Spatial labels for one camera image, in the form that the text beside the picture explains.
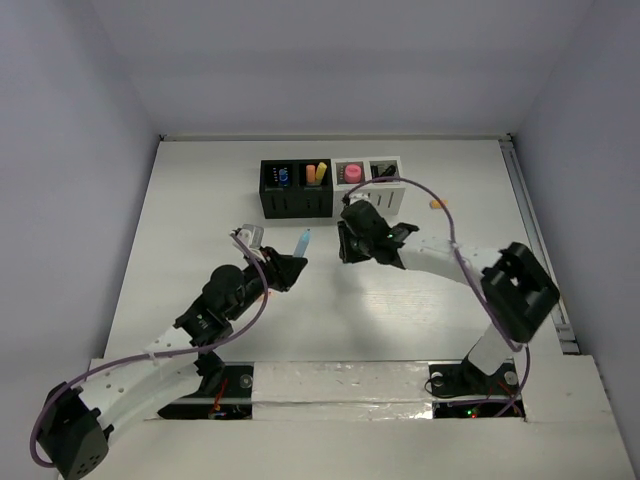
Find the blue pencil-shaped pen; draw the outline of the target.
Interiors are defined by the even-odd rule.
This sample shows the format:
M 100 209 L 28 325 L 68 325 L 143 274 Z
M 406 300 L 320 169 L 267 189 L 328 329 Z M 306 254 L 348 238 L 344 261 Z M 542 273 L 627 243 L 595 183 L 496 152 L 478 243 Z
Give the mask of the blue pencil-shaped pen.
M 310 229 L 306 229 L 299 237 L 299 240 L 296 244 L 296 247 L 294 249 L 293 252 L 293 256 L 295 258 L 303 258 L 306 250 L 310 244 L 310 238 L 311 238 L 311 230 Z

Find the blue black highlighter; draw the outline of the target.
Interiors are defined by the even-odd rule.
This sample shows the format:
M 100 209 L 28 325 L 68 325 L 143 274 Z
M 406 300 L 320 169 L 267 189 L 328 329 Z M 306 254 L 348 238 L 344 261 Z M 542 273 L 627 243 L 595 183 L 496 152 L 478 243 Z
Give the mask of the blue black highlighter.
M 396 165 L 372 165 L 372 178 L 382 178 L 384 181 L 391 181 L 396 177 L 397 166 Z

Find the pink glue stick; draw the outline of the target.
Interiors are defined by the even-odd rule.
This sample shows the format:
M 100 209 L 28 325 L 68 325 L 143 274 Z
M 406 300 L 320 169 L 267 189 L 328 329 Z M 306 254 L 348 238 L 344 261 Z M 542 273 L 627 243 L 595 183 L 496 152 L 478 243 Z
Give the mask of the pink glue stick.
M 344 168 L 343 179 L 346 184 L 358 184 L 362 181 L 362 166 L 356 163 L 347 164 Z

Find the yellow pencil-shaped pen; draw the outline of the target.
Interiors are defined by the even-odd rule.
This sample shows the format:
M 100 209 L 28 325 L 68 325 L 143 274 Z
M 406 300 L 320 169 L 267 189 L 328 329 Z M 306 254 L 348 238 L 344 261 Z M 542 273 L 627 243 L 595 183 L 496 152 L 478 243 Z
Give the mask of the yellow pencil-shaped pen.
M 321 184 L 327 171 L 327 164 L 320 162 L 316 167 L 315 183 Z

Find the grey pencil-shaped pen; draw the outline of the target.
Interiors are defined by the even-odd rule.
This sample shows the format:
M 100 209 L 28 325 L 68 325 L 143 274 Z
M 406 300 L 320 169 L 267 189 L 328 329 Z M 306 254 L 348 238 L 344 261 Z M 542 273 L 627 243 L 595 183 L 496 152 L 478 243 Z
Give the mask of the grey pencil-shaped pen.
M 314 164 L 308 164 L 305 169 L 306 184 L 313 185 L 316 179 L 316 166 Z

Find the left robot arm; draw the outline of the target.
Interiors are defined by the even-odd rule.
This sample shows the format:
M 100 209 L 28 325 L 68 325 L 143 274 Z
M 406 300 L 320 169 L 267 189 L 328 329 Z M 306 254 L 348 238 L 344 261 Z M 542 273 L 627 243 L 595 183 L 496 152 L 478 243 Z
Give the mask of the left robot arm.
M 138 351 L 108 360 L 48 393 L 29 440 L 35 463 L 64 479 L 82 479 L 131 426 L 176 399 L 219 388 L 225 364 L 217 349 L 245 334 L 264 313 L 268 294 L 289 291 L 308 264 L 301 254 L 237 246 L 245 266 L 215 268 L 165 330 Z

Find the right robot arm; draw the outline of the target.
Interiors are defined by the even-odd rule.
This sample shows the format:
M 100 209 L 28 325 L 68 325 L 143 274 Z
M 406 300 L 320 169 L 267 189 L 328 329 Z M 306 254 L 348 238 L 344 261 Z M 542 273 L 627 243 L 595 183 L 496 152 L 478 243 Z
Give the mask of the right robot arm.
M 485 249 L 426 237 L 412 224 L 390 226 L 365 200 L 344 208 L 338 232 L 340 259 L 346 264 L 374 260 L 471 288 L 490 319 L 456 376 L 473 392 L 482 392 L 496 381 L 499 368 L 531 341 L 560 300 L 554 281 L 529 247 L 519 242 Z

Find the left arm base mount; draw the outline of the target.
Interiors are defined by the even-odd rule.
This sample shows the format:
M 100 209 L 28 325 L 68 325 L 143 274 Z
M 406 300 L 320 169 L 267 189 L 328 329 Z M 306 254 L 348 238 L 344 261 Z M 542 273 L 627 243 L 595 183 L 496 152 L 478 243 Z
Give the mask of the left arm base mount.
M 253 363 L 227 365 L 210 391 L 201 386 L 157 412 L 164 420 L 250 420 L 253 413 Z

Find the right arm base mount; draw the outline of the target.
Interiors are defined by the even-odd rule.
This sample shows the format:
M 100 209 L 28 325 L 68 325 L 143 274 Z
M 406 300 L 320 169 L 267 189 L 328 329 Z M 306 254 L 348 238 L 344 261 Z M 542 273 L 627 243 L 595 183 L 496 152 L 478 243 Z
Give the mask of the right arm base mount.
M 424 390 L 432 399 L 435 419 L 525 417 L 513 362 L 503 363 L 490 376 L 461 363 L 431 364 Z

